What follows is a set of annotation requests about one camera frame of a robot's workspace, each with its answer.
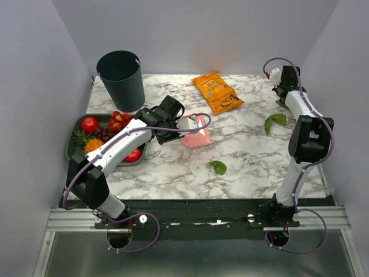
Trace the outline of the green paper scrap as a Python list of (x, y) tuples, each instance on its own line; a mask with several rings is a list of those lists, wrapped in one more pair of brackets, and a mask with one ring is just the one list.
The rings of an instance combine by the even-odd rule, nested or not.
[(227, 172), (227, 166), (221, 161), (213, 160), (209, 162), (209, 165), (214, 168), (217, 175), (224, 175)]
[(284, 102), (282, 102), (280, 99), (276, 100), (276, 101), (275, 101), (275, 103), (276, 103), (277, 105), (279, 105), (280, 107), (282, 107), (282, 108), (285, 108), (285, 109), (289, 110), (289, 107), (288, 107)]
[(265, 133), (267, 135), (270, 133), (270, 130), (274, 123), (281, 126), (285, 126), (287, 124), (287, 116), (285, 114), (280, 113), (270, 115), (264, 123)]

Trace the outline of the pink dustpan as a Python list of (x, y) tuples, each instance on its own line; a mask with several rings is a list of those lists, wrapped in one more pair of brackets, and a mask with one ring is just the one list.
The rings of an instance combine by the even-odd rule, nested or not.
[(210, 134), (207, 128), (201, 129), (197, 133), (190, 133), (182, 137), (181, 143), (187, 148), (197, 148), (212, 143)]

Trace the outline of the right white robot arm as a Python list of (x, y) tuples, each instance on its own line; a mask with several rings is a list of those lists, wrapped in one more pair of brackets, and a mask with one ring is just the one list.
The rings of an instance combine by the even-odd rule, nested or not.
[(300, 69), (293, 66), (274, 68), (269, 73), (273, 91), (296, 119), (288, 144), (290, 164), (265, 212), (265, 219), (272, 226), (298, 221), (296, 209), (301, 189), (312, 167), (326, 159), (334, 127), (333, 119), (317, 112), (306, 90), (299, 86), (299, 75)]

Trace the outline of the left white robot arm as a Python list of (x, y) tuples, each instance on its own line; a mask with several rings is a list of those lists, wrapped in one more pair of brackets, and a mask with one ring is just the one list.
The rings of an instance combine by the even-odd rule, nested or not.
[(64, 209), (74, 208), (66, 203), (72, 192), (88, 208), (107, 214), (114, 227), (123, 227), (128, 220), (126, 206), (110, 193), (106, 178), (124, 158), (154, 137), (159, 144), (178, 139), (176, 123), (184, 111), (179, 101), (166, 96), (159, 106), (138, 110), (123, 130), (97, 150), (74, 154), (69, 160)]

